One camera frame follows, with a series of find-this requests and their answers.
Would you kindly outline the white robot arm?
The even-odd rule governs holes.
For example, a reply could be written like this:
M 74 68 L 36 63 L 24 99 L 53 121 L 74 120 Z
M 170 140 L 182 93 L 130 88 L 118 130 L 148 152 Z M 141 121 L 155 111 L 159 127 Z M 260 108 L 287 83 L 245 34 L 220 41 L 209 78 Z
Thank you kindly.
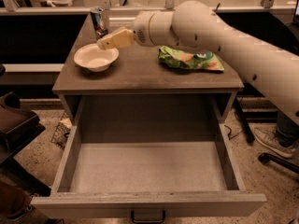
M 299 123 L 299 57 L 236 30 L 203 3 L 184 2 L 173 11 L 142 11 L 131 29 L 119 28 L 97 41 L 101 49 L 125 48 L 134 43 L 193 52 L 210 50 Z

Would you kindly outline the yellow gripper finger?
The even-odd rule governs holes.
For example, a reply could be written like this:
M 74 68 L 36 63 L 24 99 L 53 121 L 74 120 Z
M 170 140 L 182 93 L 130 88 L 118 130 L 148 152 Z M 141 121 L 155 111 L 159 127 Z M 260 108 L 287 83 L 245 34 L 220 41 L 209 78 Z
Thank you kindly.
M 121 27 L 111 34 L 105 35 L 97 41 L 100 49 L 120 49 L 132 46 L 134 44 L 133 31 Z

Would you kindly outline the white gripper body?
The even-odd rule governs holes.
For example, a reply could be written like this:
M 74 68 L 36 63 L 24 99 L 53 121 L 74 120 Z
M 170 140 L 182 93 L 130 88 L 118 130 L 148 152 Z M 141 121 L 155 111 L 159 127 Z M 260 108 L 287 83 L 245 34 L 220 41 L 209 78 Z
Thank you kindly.
M 142 11 L 133 21 L 133 34 L 135 41 L 140 46 L 153 47 L 154 43 L 150 38 L 150 20 L 154 11 Z

